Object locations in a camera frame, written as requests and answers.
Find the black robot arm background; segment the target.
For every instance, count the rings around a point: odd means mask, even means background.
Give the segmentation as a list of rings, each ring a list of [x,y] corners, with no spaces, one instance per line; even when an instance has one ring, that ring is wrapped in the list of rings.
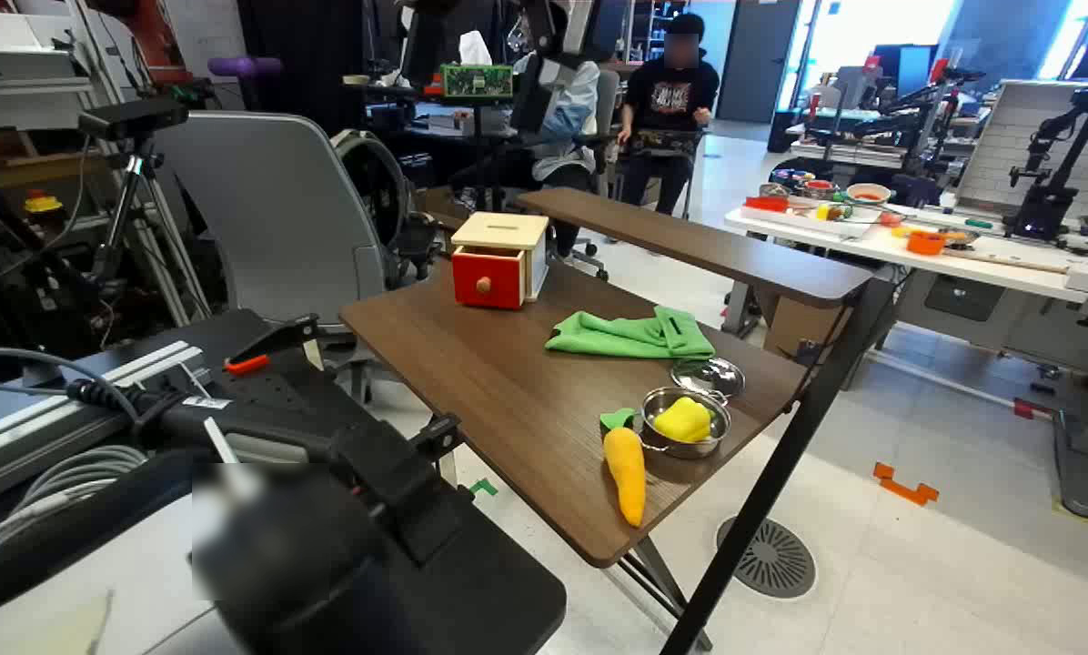
[[[1013,238],[1025,238],[1025,241],[1064,238],[1064,219],[1076,197],[1070,175],[1084,147],[1088,147],[1088,87],[1072,90],[1070,108],[1048,118],[1035,133],[1025,147],[1025,166],[1007,173],[1013,181],[1030,181],[1018,212],[1007,221]]]

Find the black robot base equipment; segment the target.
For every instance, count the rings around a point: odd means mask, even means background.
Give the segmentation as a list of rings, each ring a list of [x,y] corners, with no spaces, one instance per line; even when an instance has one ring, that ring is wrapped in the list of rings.
[[[0,655],[530,655],[564,583],[249,310],[0,355]]]

